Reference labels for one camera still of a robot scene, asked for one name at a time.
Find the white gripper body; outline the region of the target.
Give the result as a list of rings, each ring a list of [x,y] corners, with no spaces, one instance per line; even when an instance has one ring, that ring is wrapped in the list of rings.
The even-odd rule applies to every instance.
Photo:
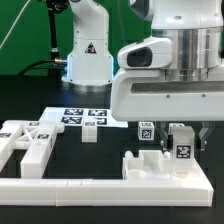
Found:
[[[111,90],[112,117],[129,122],[224,120],[223,60],[191,81],[168,80],[166,67],[120,67]]]

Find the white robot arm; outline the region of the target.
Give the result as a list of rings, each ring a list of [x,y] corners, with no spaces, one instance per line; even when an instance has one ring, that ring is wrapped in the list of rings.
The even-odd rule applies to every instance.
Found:
[[[129,0],[151,23],[151,35],[118,53],[111,113],[118,121],[154,121],[169,149],[168,122],[201,121],[205,147],[215,121],[224,121],[223,0]]]

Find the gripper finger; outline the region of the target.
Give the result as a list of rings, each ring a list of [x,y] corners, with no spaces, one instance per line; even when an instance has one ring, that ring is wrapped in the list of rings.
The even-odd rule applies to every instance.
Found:
[[[207,139],[210,136],[210,134],[213,132],[215,128],[215,122],[214,121],[203,121],[202,122],[202,128],[198,134],[200,139],[200,149],[204,151],[206,149],[207,145]]]
[[[168,140],[168,132],[166,129],[166,122],[159,121],[156,123],[156,131],[161,139],[161,146],[164,151],[170,150],[169,140]]]

